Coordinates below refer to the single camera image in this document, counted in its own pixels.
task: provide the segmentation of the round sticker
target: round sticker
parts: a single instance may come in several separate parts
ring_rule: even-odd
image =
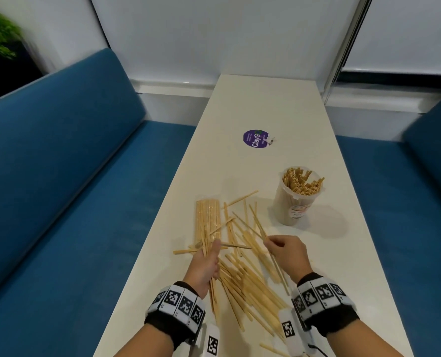
[[[266,148],[271,143],[268,141],[269,133],[263,130],[249,130],[244,133],[244,143],[252,148]]]
[[[292,206],[290,207],[290,209],[288,210],[288,215],[290,218],[293,219],[300,219],[302,216],[305,215],[305,213],[307,212],[308,208],[312,206],[311,204],[305,205],[305,206]]]

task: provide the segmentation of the purple sticker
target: purple sticker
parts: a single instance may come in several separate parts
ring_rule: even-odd
[[[271,143],[268,140],[269,133],[263,130],[249,130],[244,134],[244,143],[253,148],[266,148]]]

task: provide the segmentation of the plastic packaging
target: plastic packaging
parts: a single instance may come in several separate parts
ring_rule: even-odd
[[[310,170],[307,167],[291,168],[302,168],[305,171]],[[275,195],[275,200],[273,201],[273,212],[280,223],[286,226],[293,226],[302,216],[305,215],[308,208],[312,206],[315,199],[322,193],[323,188],[312,196],[301,195],[291,191],[291,189],[283,183],[283,176],[288,169],[290,168],[285,169],[280,175],[277,194]],[[318,179],[319,175],[312,171],[308,181]]]

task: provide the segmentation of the wristband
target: wristband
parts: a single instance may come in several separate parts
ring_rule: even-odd
[[[353,301],[335,282],[309,273],[292,291],[292,302],[303,330],[312,326],[326,337],[359,319]]]
[[[176,282],[158,293],[144,323],[170,336],[176,349],[182,342],[195,341],[204,316],[204,302],[196,291],[185,282]]]

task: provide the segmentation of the tabletop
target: tabletop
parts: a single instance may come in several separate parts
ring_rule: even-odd
[[[244,142],[244,133],[257,129],[273,137],[271,145]],[[281,225],[271,211],[280,173],[290,166],[325,177],[324,192],[293,227]],[[196,200],[218,198],[222,205],[257,189],[249,201],[258,203],[266,233],[298,235],[313,269],[345,290],[361,320],[405,357],[413,356],[315,82],[233,75],[217,82],[94,356],[113,356],[142,327],[158,291],[183,278],[190,255],[172,251],[194,241]],[[227,299],[220,305],[220,356],[273,356],[259,342],[286,351],[255,321],[247,321],[242,333]],[[326,339],[316,331],[314,338],[334,356]],[[175,356],[188,350],[183,344]]]

